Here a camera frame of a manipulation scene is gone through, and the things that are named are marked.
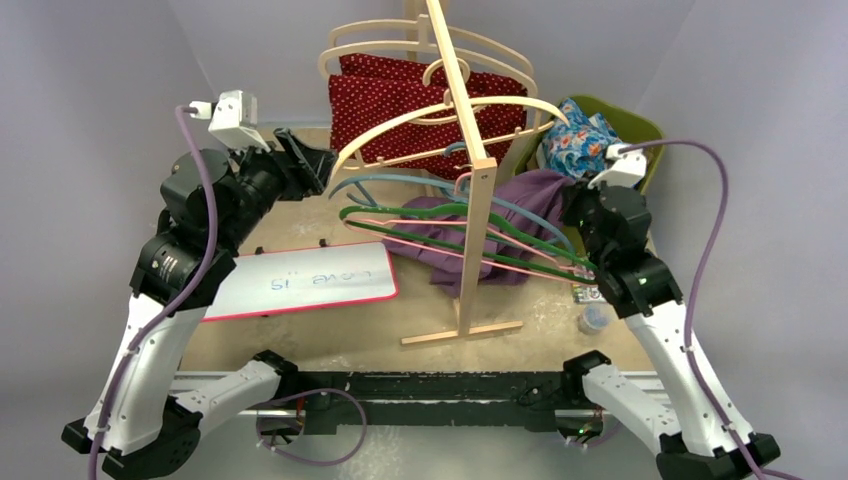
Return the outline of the grey-blue plastic hanger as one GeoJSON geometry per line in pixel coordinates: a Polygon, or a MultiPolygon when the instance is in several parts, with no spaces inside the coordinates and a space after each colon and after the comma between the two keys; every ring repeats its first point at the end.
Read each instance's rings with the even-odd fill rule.
{"type": "MultiPolygon", "coordinates": [[[[380,182],[393,182],[393,183],[409,183],[416,184],[419,186],[428,186],[435,187],[442,192],[442,194],[451,202],[463,203],[467,204],[470,200],[470,182],[465,180],[460,180],[459,182],[448,182],[446,180],[438,180],[434,178],[428,177],[419,177],[408,174],[399,174],[399,173],[375,173],[375,174],[363,174],[363,175],[355,175],[349,178],[345,178],[338,182],[328,193],[328,197],[334,197],[338,192],[343,189],[353,186],[355,187],[361,194],[360,197],[357,197],[353,194],[348,194],[347,198],[354,202],[355,204],[367,207],[378,207],[382,208],[383,205],[375,200],[375,198],[370,194],[370,192],[365,188],[364,183],[369,181],[380,181],[380,182]]],[[[572,242],[566,237],[566,235],[557,227],[555,227],[551,222],[547,219],[533,213],[513,202],[508,200],[504,200],[499,198],[498,196],[493,195],[490,202],[494,205],[503,207],[508,211],[514,212],[523,216],[524,218],[531,220],[536,225],[542,227],[544,230],[547,230],[552,236],[553,239],[549,241],[551,245],[561,244],[565,247],[567,251],[570,253],[577,253],[577,248],[572,244],[572,242]]]]}

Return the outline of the purple garment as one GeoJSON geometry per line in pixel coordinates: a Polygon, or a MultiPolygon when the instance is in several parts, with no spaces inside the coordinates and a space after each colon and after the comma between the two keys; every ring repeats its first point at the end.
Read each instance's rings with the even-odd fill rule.
{"type": "MultiPolygon", "coordinates": [[[[562,200],[559,197],[562,188],[573,185],[573,180],[549,170],[533,170],[519,174],[496,187],[493,195],[491,213],[500,215],[516,229],[562,250],[576,253],[559,220],[562,200]]],[[[454,185],[445,187],[446,196],[419,196],[403,205],[404,208],[429,209],[448,203],[467,203],[465,192],[454,193],[454,185]]],[[[464,244],[465,234],[451,227],[435,225],[401,224],[392,227],[394,231],[407,232],[451,244],[464,244]]],[[[443,254],[417,246],[382,240],[386,249],[396,255],[417,260],[432,268],[430,283],[440,287],[447,295],[458,297],[463,270],[463,261],[455,256],[443,254]]],[[[512,244],[487,239],[484,252],[497,254],[522,261],[532,260],[533,253],[512,244]]],[[[503,269],[483,263],[480,267],[481,284],[521,285],[529,279],[528,274],[503,269]]]]}

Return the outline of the blue floral garment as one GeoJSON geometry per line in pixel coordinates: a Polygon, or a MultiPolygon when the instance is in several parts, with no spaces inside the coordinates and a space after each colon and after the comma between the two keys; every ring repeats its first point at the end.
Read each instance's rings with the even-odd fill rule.
{"type": "Polygon", "coordinates": [[[538,167],[574,180],[604,170],[606,149],[621,143],[611,124],[601,113],[586,115],[572,98],[563,100],[559,110],[568,122],[556,119],[543,133],[536,148],[538,167]]]}

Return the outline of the pink wire hanger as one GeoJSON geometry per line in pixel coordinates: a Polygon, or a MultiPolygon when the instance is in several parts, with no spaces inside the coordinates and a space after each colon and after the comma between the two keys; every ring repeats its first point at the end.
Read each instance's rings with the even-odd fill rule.
{"type": "MultiPolygon", "coordinates": [[[[432,252],[442,257],[464,261],[469,252],[465,240],[456,242],[443,240],[424,233],[403,230],[403,225],[414,227],[435,227],[447,233],[461,234],[467,238],[470,233],[468,221],[471,219],[470,198],[462,193],[460,183],[421,178],[402,174],[366,174],[357,175],[340,181],[331,191],[335,196],[347,188],[354,188],[357,194],[349,193],[353,203],[339,211],[339,219],[351,230],[366,232],[392,244],[412,247],[420,252],[432,252]],[[418,184],[435,187],[442,194],[442,202],[431,207],[388,206],[378,202],[365,187],[367,182],[392,182],[418,184]]],[[[596,266],[587,258],[580,256],[565,234],[551,222],[512,202],[493,198],[494,205],[503,207],[528,220],[542,231],[550,233],[550,240],[543,240],[514,226],[503,215],[490,213],[486,218],[484,241],[501,247],[511,247],[540,257],[542,263],[511,256],[498,251],[481,253],[481,263],[491,267],[511,271],[526,276],[535,276],[572,284],[595,286],[596,266]]]]}

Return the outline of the green plastic hanger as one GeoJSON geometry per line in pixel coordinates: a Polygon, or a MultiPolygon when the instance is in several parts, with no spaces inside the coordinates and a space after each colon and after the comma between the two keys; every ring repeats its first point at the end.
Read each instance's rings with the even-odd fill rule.
{"type": "MultiPolygon", "coordinates": [[[[470,237],[470,207],[460,203],[447,203],[432,208],[367,207],[349,206],[339,212],[339,219],[351,230],[370,232],[383,239],[402,245],[432,250],[449,257],[462,258],[470,249],[445,240],[437,240],[423,234],[399,231],[396,225],[423,225],[446,227],[470,237]]],[[[596,266],[577,253],[570,253],[561,244],[551,245],[528,233],[520,231],[499,214],[489,213],[485,220],[485,239],[495,243],[516,247],[546,260],[544,264],[521,260],[500,253],[482,253],[482,263],[530,276],[567,281],[571,283],[596,284],[593,280],[577,276],[576,266],[583,266],[593,275],[596,266]]]]}

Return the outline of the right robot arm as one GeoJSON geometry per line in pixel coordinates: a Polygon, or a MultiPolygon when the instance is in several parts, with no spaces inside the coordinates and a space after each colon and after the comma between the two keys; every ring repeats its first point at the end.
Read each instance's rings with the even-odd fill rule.
{"type": "Polygon", "coordinates": [[[780,448],[736,408],[671,270],[648,250],[645,198],[630,187],[569,187],[562,220],[579,232],[600,293],[648,354],[667,396],[655,400],[593,351],[565,362],[564,399],[611,413],[650,450],[664,479],[764,478],[780,448]]]}

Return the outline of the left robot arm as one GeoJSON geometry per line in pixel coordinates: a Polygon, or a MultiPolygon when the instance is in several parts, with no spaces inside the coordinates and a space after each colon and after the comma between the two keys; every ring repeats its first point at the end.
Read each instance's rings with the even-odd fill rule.
{"type": "Polygon", "coordinates": [[[130,280],[129,315],[109,379],[62,440],[89,458],[89,473],[156,479],[185,464],[202,437],[246,408],[284,409],[297,399],[297,367],[263,351],[240,370],[194,391],[171,385],[188,341],[240,246],[272,207],[322,194],[336,162],[279,129],[276,144],[243,153],[192,148],[160,193],[165,206],[130,280]]]}

